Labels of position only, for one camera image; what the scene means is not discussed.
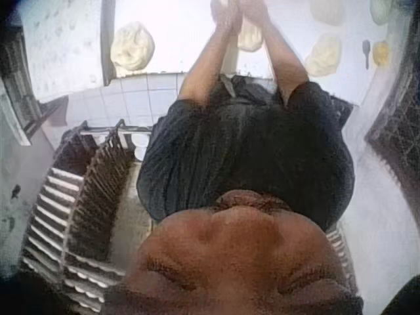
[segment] tiled wall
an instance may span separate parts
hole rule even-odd
[[[72,94],[65,113],[67,126],[46,121],[43,131],[56,148],[63,132],[85,120],[91,127],[112,126],[121,118],[127,125],[152,126],[177,99],[184,77],[184,73],[140,75]]]

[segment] dough ball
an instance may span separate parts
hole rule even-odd
[[[338,26],[343,23],[343,0],[310,0],[310,11],[315,20]]]
[[[322,77],[334,74],[341,60],[341,40],[331,34],[324,34],[312,48],[304,66],[309,75]]]
[[[229,0],[219,0],[220,3],[227,7]],[[238,48],[243,51],[254,52],[263,45],[263,33],[260,28],[256,27],[247,18],[243,18],[242,29],[238,36]]]
[[[378,25],[388,23],[391,8],[392,0],[370,0],[370,14]]]
[[[111,60],[115,66],[126,70],[141,70],[152,59],[154,50],[152,36],[141,23],[133,22],[116,33],[111,46]]]
[[[388,66],[389,45],[386,41],[380,41],[373,46],[373,61],[377,66]]]

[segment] hand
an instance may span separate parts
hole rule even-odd
[[[261,27],[270,20],[264,0],[238,0],[240,10],[252,23]]]
[[[241,31],[243,18],[238,0],[228,0],[227,6],[224,6],[221,0],[212,0],[211,15],[218,26],[227,27],[235,34]]]

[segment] person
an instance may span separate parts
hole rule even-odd
[[[102,314],[361,314],[325,231],[352,195],[329,95],[263,0],[212,2],[217,26],[154,126],[137,181],[159,224]],[[279,91],[220,77],[242,16],[260,27]]]

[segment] woman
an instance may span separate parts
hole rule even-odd
[[[343,214],[354,185],[329,95],[309,81],[263,1],[231,1],[227,9],[213,1],[212,12],[213,36],[178,100],[154,126],[137,182],[143,205],[162,221],[213,206],[231,190],[250,190],[327,230]],[[242,77],[218,80],[242,14],[262,30],[280,90],[275,95]]]

